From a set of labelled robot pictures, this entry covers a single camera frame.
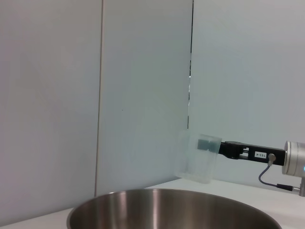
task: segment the stainless steel bowl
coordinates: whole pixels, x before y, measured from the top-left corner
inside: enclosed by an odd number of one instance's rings
[[[267,214],[214,195],[174,189],[110,193],[74,209],[68,229],[281,229]]]

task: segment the white table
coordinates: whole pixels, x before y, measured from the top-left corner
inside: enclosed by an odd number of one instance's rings
[[[234,199],[260,209],[273,217],[283,229],[305,229],[305,198],[295,194],[262,188],[237,185],[213,180],[203,185],[179,179],[150,188],[173,188],[214,194]],[[71,209],[52,213],[1,229],[66,229],[66,219]]]

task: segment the transparent plastic cup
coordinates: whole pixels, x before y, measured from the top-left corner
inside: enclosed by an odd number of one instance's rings
[[[218,137],[195,134],[190,131],[181,132],[175,175],[203,184],[210,183],[221,140]]]

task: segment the white wall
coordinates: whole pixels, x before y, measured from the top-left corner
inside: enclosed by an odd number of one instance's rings
[[[195,0],[191,130],[278,148],[305,141],[304,12],[299,0]],[[263,186],[265,167],[218,156],[214,177]],[[264,179],[300,183],[279,166]]]
[[[104,0],[97,194],[175,179],[192,0]]]
[[[101,0],[0,1],[0,225],[94,195]]]

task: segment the cable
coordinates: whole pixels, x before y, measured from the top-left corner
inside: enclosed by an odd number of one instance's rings
[[[270,185],[270,186],[273,186],[273,187],[277,187],[277,185],[274,185],[274,184],[270,184],[270,183],[266,183],[266,182],[263,182],[262,181],[262,175],[264,175],[265,172],[267,172],[267,170],[270,168],[270,166],[267,166],[267,168],[259,175],[258,179],[261,183],[263,183],[264,185]]]
[[[281,184],[277,184],[277,185],[274,185],[274,184],[270,184],[270,183],[266,183],[266,182],[263,182],[262,181],[262,175],[264,175],[265,172],[267,172],[267,170],[270,168],[270,166],[268,165],[267,168],[259,175],[258,179],[259,181],[264,184],[264,185],[269,185],[269,186],[273,186],[273,187],[277,187],[277,188],[281,188],[281,189],[284,189],[284,190],[287,190],[287,191],[292,191],[293,190],[293,186],[291,185],[281,185]]]

